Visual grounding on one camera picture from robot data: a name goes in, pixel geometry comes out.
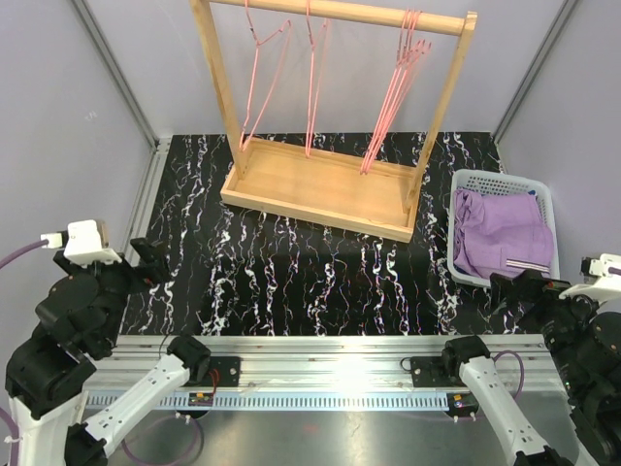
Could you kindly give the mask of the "purple trousers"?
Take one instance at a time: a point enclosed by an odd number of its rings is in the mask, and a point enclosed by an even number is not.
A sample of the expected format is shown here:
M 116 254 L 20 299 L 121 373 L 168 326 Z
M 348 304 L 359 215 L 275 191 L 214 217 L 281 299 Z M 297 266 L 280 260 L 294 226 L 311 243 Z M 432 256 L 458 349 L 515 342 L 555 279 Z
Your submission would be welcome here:
M 549 275 L 553 235 L 533 193 L 486 195 L 468 189 L 454 194 L 455 266 L 482 279 L 516 277 L 527 269 Z

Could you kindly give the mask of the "pink wire hanger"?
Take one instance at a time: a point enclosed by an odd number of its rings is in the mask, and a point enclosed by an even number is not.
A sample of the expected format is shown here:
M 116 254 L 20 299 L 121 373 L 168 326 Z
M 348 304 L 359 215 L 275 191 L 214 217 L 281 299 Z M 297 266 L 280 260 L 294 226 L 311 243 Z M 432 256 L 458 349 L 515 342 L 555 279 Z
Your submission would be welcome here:
M 241 125 L 239 149 L 246 151 L 266 113 L 281 75 L 289 48 L 292 24 L 289 19 L 269 34 L 261 35 L 255 26 L 250 5 L 245 1 L 245 17 L 254 43 L 254 56 L 245 117 Z

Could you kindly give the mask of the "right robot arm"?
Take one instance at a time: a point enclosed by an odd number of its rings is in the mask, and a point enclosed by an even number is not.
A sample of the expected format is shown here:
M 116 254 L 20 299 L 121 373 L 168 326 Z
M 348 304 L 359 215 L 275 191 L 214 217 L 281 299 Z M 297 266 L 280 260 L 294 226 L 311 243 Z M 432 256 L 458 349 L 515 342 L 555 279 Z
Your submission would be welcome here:
M 534 270 L 515 278 L 495 274 L 499 307 L 528 310 L 520 327 L 539 333 L 568 395 L 570 419 L 581 451 L 579 465 L 620 462 L 620 315 L 601 305 L 620 296 L 620 270 L 592 273 L 592 282 L 552 281 Z M 501 385 L 496 362 L 477 336 L 446 342 L 441 375 L 464 384 L 489 420 L 509 465 L 568 465 Z

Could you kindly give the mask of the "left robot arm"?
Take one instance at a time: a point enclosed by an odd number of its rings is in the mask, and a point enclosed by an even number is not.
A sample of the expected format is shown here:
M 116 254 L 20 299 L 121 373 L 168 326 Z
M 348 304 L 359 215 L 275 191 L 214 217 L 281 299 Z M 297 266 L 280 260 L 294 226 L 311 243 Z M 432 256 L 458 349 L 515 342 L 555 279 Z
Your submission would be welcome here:
M 190 335 L 177 336 L 109 407 L 78 421 L 84 385 L 96 362 L 112 355 L 129 297 L 170 278 L 162 244 L 145 238 L 130 244 L 140 258 L 136 266 L 102 240 L 79 244 L 62 232 L 38 242 L 55 251 L 65 276 L 37 305 L 37 326 L 6 366 L 10 409 L 1 416 L 10 429 L 10 464 L 105 465 L 167 394 L 209 377 L 210 350 Z

